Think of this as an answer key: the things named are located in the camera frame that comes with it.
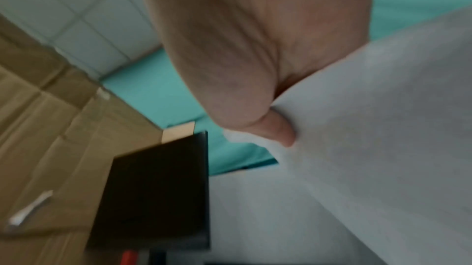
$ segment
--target human hand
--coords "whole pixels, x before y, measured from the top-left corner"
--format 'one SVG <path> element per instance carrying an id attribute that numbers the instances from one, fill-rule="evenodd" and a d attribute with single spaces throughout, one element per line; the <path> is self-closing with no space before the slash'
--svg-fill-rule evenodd
<path id="1" fill-rule="evenodd" d="M 174 67 L 215 123 L 286 147 L 295 132 L 271 103 L 364 45 L 372 2 L 145 1 Z"/>

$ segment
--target teal cloth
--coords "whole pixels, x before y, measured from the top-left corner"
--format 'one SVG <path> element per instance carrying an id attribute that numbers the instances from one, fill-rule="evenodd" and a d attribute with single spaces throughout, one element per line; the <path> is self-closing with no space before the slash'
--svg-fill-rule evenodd
<path id="1" fill-rule="evenodd" d="M 471 4 L 472 0 L 374 0 L 371 39 Z M 108 77 L 103 84 L 160 127 L 194 120 L 197 132 L 207 130 L 211 175 L 275 162 L 264 148 L 226 141 L 222 129 L 188 91 L 163 50 Z"/>

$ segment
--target white paper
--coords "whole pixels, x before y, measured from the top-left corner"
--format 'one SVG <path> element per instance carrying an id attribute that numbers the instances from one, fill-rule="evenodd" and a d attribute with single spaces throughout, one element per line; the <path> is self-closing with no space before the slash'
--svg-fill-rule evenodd
<path id="1" fill-rule="evenodd" d="M 472 264 L 472 7 L 370 43 L 273 107 L 292 148 L 248 134 L 390 265 Z"/>

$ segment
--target black rectangular object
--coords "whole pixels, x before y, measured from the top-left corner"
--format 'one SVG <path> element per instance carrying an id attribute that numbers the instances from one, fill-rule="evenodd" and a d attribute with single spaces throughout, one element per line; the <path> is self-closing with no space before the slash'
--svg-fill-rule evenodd
<path id="1" fill-rule="evenodd" d="M 207 132 L 113 160 L 87 248 L 209 247 Z"/>

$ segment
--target cardboard box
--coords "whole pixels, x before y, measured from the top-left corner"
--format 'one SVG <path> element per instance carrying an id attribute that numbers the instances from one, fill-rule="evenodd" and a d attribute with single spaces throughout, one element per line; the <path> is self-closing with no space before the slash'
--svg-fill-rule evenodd
<path id="1" fill-rule="evenodd" d="M 119 263 L 120 254 L 84 254 L 112 159 L 161 138 L 159 127 L 1 18 L 0 264 Z M 5 230 L 46 190 L 54 191 L 49 202 Z"/>

